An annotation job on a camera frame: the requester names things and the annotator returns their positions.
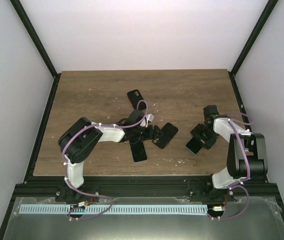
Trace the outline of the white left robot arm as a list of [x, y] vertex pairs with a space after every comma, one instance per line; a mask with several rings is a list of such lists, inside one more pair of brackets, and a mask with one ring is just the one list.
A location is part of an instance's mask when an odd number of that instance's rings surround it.
[[98, 143], [128, 143], [135, 163], [147, 160], [144, 142], [156, 141], [164, 134], [159, 126], [151, 124], [153, 118], [152, 114], [135, 109], [129, 117], [113, 124], [92, 122], [86, 117], [74, 123], [58, 140], [66, 167], [67, 197], [73, 202], [83, 198], [84, 160]]

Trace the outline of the teal edged smartphone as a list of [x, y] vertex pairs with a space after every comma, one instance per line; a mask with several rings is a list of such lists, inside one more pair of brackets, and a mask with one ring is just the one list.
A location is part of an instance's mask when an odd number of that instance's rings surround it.
[[192, 137], [185, 145], [185, 148], [193, 155], [196, 155], [203, 148], [203, 143], [197, 138]]

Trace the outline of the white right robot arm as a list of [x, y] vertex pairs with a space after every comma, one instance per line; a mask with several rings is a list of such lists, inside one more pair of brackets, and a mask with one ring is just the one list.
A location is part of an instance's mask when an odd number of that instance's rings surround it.
[[186, 149], [196, 155], [201, 149], [209, 150], [218, 137], [228, 143], [226, 167], [212, 175], [212, 184], [204, 188], [205, 198], [211, 202], [222, 196], [222, 190], [268, 173], [268, 160], [265, 137], [244, 129], [227, 114], [219, 114], [216, 105], [203, 108], [204, 123], [198, 124], [190, 132], [192, 138]]

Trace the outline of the purple edged smartphone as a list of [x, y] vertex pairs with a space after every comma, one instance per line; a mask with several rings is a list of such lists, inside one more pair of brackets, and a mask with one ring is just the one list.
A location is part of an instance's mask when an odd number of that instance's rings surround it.
[[145, 145], [142, 141], [137, 139], [130, 140], [129, 144], [132, 158], [135, 163], [140, 163], [148, 159]]

